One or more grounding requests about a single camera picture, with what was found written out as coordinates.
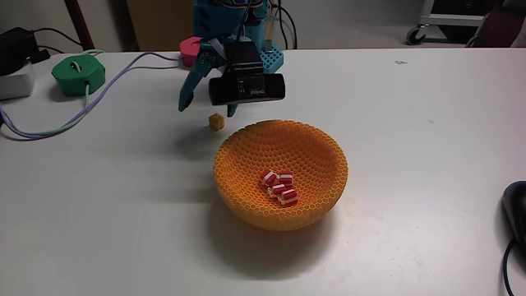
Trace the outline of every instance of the white cart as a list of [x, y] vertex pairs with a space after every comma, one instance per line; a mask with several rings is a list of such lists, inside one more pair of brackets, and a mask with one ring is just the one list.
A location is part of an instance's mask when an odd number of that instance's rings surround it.
[[464, 25], [478, 27], [482, 24], [484, 16], [433, 14], [431, 13], [433, 4], [435, 4], [435, 0], [424, 0], [422, 11], [420, 12], [420, 22], [416, 27], [409, 30], [406, 36], [408, 44], [416, 45], [424, 42], [429, 25]]

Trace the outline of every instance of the honeycomb pattern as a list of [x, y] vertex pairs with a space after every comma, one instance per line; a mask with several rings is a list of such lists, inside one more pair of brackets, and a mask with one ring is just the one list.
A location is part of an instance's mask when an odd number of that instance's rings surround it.
[[[291, 170], [299, 201], [282, 206], [260, 184], [266, 169]], [[344, 152], [322, 130], [270, 120], [244, 127], [219, 148], [214, 177], [235, 215], [257, 227], [289, 231], [318, 221], [341, 197], [347, 182]]]

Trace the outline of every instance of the candy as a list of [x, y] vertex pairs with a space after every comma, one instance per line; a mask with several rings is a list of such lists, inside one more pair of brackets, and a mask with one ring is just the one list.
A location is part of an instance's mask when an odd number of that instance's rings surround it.
[[281, 192], [281, 197], [279, 198], [279, 201], [281, 201], [282, 205], [286, 205], [297, 200], [298, 193], [294, 189], [289, 189], [284, 192]]
[[287, 187], [284, 184], [277, 184], [272, 186], [272, 194], [275, 196], [280, 196], [281, 193], [286, 192]]
[[283, 171], [279, 174], [279, 182], [292, 186], [294, 184], [293, 172]]
[[263, 174], [260, 176], [261, 184], [265, 186], [271, 186], [275, 183], [276, 179], [278, 178], [278, 175], [272, 171], [272, 169], [267, 169]]

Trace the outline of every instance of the floor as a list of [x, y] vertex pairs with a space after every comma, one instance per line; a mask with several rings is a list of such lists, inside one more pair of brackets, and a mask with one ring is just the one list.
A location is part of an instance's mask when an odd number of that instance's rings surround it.
[[[405, 36], [418, 23], [423, 0], [283, 0], [296, 22], [300, 49], [407, 48]], [[284, 48], [279, 27], [274, 36]], [[437, 27], [427, 37], [444, 38]], [[418, 47], [463, 47], [424, 43]]]

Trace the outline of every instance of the pink part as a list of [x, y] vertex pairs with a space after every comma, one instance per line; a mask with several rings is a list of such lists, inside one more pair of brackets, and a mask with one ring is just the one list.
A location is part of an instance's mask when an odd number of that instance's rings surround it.
[[186, 67], [192, 67], [197, 59], [197, 54], [201, 50], [201, 37], [190, 37], [180, 44], [182, 63]]

